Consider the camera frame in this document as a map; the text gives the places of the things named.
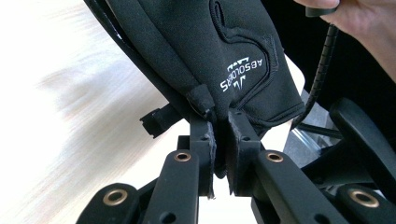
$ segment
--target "black fabric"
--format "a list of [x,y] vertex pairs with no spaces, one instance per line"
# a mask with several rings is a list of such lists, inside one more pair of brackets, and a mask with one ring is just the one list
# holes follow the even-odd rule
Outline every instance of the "black fabric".
[[[201,115],[215,113],[207,119],[226,120],[229,107],[237,108],[263,135],[302,112],[275,27],[259,0],[107,3],[156,74]],[[195,94],[202,85],[210,93],[202,99],[214,107]]]
[[[328,24],[307,18],[293,1],[262,0],[286,54],[303,71],[309,91],[318,67]],[[373,120],[396,150],[396,85],[353,37],[340,32],[318,103],[326,109],[346,97]]]

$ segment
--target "light wooden floor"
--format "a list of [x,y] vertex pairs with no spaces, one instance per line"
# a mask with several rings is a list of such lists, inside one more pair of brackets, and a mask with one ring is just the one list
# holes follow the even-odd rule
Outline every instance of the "light wooden floor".
[[[157,177],[189,125],[144,131],[139,119],[166,101],[83,1],[8,1],[0,19],[0,223],[75,223],[102,187]],[[200,223],[255,223],[249,199],[217,189]]]

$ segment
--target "brass insert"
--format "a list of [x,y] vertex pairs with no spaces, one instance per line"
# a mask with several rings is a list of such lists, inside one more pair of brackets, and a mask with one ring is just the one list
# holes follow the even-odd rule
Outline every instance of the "brass insert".
[[191,159],[191,155],[189,153],[180,152],[175,156],[176,161],[189,161]]
[[113,189],[110,190],[103,198],[103,203],[108,206],[115,206],[123,203],[128,196],[128,192],[125,189]]
[[369,208],[377,208],[379,206],[377,198],[360,189],[351,189],[349,191],[349,197],[356,203]]
[[273,161],[273,162],[282,162],[283,157],[275,152],[270,152],[267,154],[267,160],[268,161]]

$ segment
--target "human hand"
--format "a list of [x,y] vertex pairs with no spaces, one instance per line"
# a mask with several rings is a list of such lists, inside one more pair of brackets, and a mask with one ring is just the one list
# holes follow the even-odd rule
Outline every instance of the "human hand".
[[396,83],[396,0],[294,0],[306,7],[334,8],[321,16],[366,47]]
[[358,39],[375,32],[380,23],[393,21],[391,17],[394,17],[396,10],[395,0],[294,1],[306,7],[334,8],[338,6],[334,13],[321,16],[321,18]]

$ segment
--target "screw hole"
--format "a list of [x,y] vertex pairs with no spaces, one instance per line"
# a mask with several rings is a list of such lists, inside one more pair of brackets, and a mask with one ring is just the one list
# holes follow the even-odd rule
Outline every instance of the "screw hole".
[[330,220],[322,214],[316,214],[314,219],[317,223],[320,224],[330,224]]
[[273,161],[273,162],[282,162],[283,157],[277,153],[271,152],[267,154],[267,160]]
[[176,221],[176,216],[173,213],[163,213],[160,216],[161,223],[174,223]]
[[379,201],[376,197],[360,189],[351,189],[349,197],[365,207],[377,208],[379,206]]
[[125,189],[113,189],[105,195],[103,203],[108,206],[115,206],[123,203],[127,196],[128,192]]
[[189,161],[191,159],[191,155],[189,153],[178,153],[175,156],[175,160],[177,161]]

